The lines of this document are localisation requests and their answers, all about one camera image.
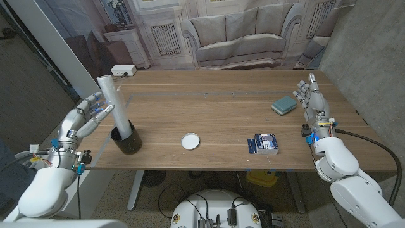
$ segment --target blue box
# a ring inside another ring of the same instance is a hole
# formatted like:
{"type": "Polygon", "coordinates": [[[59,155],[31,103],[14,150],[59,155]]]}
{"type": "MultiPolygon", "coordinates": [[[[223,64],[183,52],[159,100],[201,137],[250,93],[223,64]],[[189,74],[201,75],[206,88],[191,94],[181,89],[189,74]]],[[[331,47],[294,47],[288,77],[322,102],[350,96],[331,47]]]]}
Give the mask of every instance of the blue box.
{"type": "Polygon", "coordinates": [[[247,139],[250,154],[276,155],[278,144],[273,134],[255,134],[253,139],[247,139]]]}

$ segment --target concrete wall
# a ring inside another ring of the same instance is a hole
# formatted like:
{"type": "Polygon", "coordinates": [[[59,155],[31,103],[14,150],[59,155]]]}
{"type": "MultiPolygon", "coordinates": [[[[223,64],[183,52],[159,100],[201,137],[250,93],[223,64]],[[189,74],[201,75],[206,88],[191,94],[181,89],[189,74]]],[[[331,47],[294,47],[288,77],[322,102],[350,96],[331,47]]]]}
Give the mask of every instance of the concrete wall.
{"type": "MultiPolygon", "coordinates": [[[[340,16],[320,70],[404,166],[405,1],[358,0],[340,16]]],[[[394,178],[380,185],[388,198],[394,178]]],[[[405,180],[399,192],[394,208],[405,217],[405,180]]]]}

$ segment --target wooden table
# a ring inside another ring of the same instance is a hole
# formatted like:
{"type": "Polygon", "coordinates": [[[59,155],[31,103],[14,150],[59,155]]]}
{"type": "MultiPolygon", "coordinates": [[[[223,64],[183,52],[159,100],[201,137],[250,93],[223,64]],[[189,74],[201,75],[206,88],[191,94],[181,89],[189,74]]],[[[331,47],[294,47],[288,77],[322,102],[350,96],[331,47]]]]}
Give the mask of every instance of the wooden table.
{"type": "MultiPolygon", "coordinates": [[[[109,138],[114,126],[110,115],[86,137],[79,149],[90,149],[90,168],[132,169],[135,175],[127,208],[136,204],[143,170],[254,170],[315,171],[301,127],[300,105],[279,116],[271,104],[291,96],[305,70],[141,71],[116,86],[127,101],[129,119],[143,146],[134,155],[123,154],[109,138]],[[182,136],[198,134],[200,145],[183,149],[182,136]],[[277,155],[250,155],[247,139],[275,134],[277,155]]],[[[371,127],[321,71],[313,71],[339,128],[380,141],[371,127]]],[[[351,136],[339,135],[365,170],[393,171],[395,163],[379,147],[351,136]]],[[[287,172],[297,210],[305,212],[295,172],[287,172]]]]}

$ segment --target white lid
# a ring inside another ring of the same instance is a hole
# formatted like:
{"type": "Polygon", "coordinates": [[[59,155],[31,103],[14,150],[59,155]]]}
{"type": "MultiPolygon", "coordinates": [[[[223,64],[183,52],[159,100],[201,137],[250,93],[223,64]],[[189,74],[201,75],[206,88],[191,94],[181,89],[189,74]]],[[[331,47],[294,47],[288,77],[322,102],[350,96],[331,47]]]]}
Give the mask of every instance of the white lid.
{"type": "Polygon", "coordinates": [[[200,137],[195,133],[187,133],[182,138],[182,146],[184,149],[196,149],[200,144],[200,137]]]}

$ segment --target radiator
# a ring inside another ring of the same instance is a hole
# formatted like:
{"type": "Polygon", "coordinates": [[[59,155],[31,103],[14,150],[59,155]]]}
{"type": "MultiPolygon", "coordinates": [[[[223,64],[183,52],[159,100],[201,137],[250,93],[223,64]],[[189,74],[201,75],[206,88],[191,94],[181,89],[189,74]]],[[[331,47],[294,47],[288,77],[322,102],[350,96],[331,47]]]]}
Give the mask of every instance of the radiator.
{"type": "Polygon", "coordinates": [[[181,53],[174,23],[152,26],[151,30],[160,55],[166,56],[181,53]]]}
{"type": "Polygon", "coordinates": [[[311,25],[309,26],[308,34],[306,35],[307,39],[312,39],[316,31],[321,27],[322,22],[328,16],[329,12],[335,6],[336,1],[326,1],[322,3],[317,3],[315,5],[314,15],[312,16],[311,25]]]}

